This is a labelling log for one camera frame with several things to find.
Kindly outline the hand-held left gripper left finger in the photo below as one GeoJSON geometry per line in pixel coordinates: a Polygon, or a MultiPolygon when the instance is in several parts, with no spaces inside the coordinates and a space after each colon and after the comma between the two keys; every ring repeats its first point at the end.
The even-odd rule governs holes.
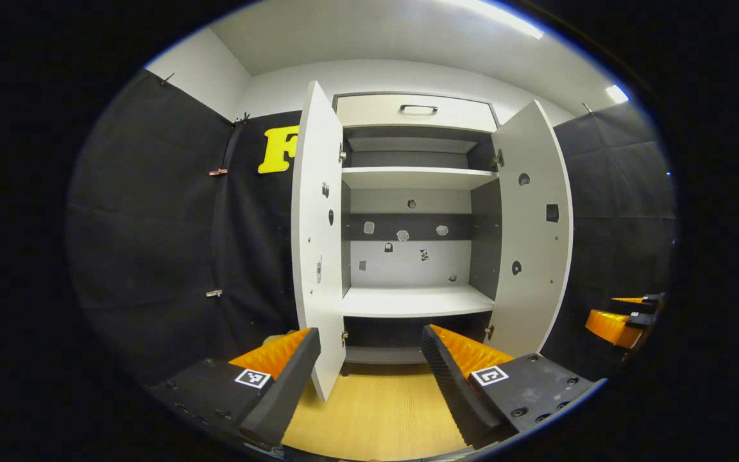
{"type": "Polygon", "coordinates": [[[282,444],[321,352],[317,328],[282,336],[229,361],[204,359],[152,386],[182,420],[230,445],[282,444]]]}

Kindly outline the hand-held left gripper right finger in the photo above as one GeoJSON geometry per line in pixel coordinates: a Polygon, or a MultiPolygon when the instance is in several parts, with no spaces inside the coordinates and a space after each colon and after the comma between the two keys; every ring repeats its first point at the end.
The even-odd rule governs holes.
{"type": "Polygon", "coordinates": [[[536,432],[607,381],[591,381],[539,353],[511,357],[432,324],[422,328],[420,351],[463,441],[475,449],[536,432]]]}

